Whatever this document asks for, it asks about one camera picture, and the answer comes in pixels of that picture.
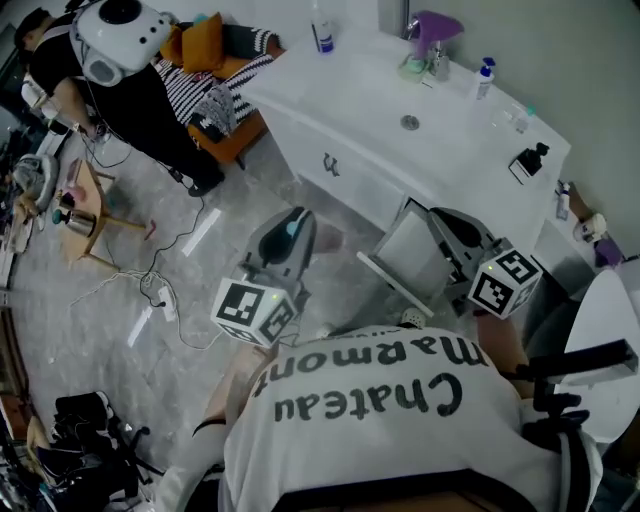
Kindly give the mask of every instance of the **small bottle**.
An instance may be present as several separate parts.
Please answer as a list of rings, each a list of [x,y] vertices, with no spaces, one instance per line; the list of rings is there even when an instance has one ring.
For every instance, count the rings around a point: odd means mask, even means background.
[[[311,30],[313,30],[316,47],[320,53],[331,53],[333,51],[331,24],[320,9],[318,0],[313,0],[311,11]]]
[[[484,66],[475,74],[476,85],[474,87],[474,94],[477,100],[484,99],[487,96],[491,82],[493,82],[495,78],[495,74],[491,68],[496,65],[496,61],[491,57],[485,57],[482,61],[484,62]]]
[[[569,188],[571,186],[568,183],[562,185],[562,192],[558,197],[558,204],[556,206],[556,217],[560,220],[567,220],[569,218]]]
[[[524,133],[527,131],[527,128],[531,125],[533,121],[533,116],[536,114],[536,109],[533,107],[527,108],[526,112],[522,112],[518,117],[516,117],[515,122],[513,123],[516,131],[518,133]]]

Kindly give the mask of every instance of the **orange cushion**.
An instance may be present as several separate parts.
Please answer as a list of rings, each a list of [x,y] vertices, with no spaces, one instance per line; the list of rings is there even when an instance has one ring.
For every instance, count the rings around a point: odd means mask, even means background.
[[[251,62],[248,59],[239,59],[237,57],[231,57],[227,55],[222,62],[222,66],[211,72],[213,76],[220,80],[227,80],[240,71],[244,66]]]
[[[185,73],[214,71],[222,67],[224,51],[220,13],[182,33],[182,58]]]
[[[176,26],[171,27],[169,37],[160,47],[160,54],[176,66],[182,66],[182,30]]]

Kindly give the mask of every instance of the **black pants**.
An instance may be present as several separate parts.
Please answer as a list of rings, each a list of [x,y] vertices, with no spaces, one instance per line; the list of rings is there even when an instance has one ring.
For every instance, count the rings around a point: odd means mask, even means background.
[[[102,118],[134,148],[190,176],[198,185],[222,180],[215,158],[198,150],[176,119],[162,79],[151,65],[115,87],[91,83],[91,92]]]

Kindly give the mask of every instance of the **marble floor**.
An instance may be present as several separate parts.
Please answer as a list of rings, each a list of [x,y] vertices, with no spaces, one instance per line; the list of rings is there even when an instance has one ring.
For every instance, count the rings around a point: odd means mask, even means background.
[[[111,140],[96,156],[108,165],[129,151]],[[78,157],[85,157],[85,147],[74,136],[60,155],[61,169]],[[320,189],[295,181],[270,135],[246,153],[245,161],[244,172],[236,165],[224,168],[224,184],[204,198],[200,219],[213,208],[222,213],[190,256],[181,251],[188,237],[158,256],[155,270],[177,294],[184,340],[205,347],[219,334],[209,317],[220,279],[231,274],[252,231],[292,205],[310,208],[320,223],[344,236],[337,252],[315,254],[304,275],[312,296],[300,321],[299,339],[312,337],[324,322],[397,322],[407,304],[356,258],[357,251],[371,250],[382,233]],[[107,226],[94,253],[108,260],[110,251],[123,270],[146,270],[157,248],[191,229],[201,202],[135,150],[124,163],[104,172],[117,177],[108,195],[113,215],[147,224],[153,219],[157,230],[144,241],[131,230]],[[52,224],[50,213],[44,231],[34,230],[12,279],[12,310],[34,405],[50,425],[57,397],[103,390],[126,422],[151,428],[141,453],[166,467],[201,420],[239,342],[221,335],[208,350],[193,350],[179,340],[177,322],[167,322],[162,311],[154,310],[129,346],[129,334],[147,307],[133,279],[119,278],[70,307],[112,272],[86,260],[70,267],[61,252],[62,228]],[[450,321],[445,311],[434,324]]]

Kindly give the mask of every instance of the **white cable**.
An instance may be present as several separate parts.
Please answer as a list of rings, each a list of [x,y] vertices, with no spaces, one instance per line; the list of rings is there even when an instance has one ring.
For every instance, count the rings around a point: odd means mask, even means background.
[[[75,299],[73,302],[71,302],[69,304],[69,309],[71,309],[73,306],[75,306],[78,302],[80,302],[81,300],[85,299],[86,297],[93,295],[94,293],[98,292],[104,285],[115,281],[116,279],[118,279],[119,277],[128,277],[131,279],[136,279],[137,281],[140,281],[142,279],[142,285],[145,288],[149,288],[151,286],[151,283],[153,282],[153,279],[158,279],[159,281],[161,281],[168,289],[169,289],[169,293],[171,294],[171,300],[173,301],[173,310],[176,314],[176,318],[178,321],[178,339],[182,342],[183,345],[192,348],[193,350],[200,350],[200,351],[205,351],[208,350],[209,348],[211,348],[211,346],[216,342],[216,340],[222,335],[222,331],[220,331],[217,336],[215,338],[213,338],[213,340],[211,340],[211,343],[209,343],[209,345],[207,345],[206,347],[195,347],[193,345],[190,345],[189,343],[187,343],[186,341],[184,341],[184,339],[182,339],[182,330],[180,328],[180,311],[178,310],[178,297],[176,296],[175,291],[173,290],[173,286],[171,286],[171,283],[169,281],[167,281],[162,274],[160,274],[159,272],[157,272],[156,270],[154,270],[153,272],[149,272],[147,273],[144,270],[127,270],[125,272],[116,272],[115,274],[113,274],[109,279],[105,279],[104,281],[102,281],[98,286],[96,286],[93,290],[85,293],[84,295],[81,295],[80,297],[78,297],[77,299]]]

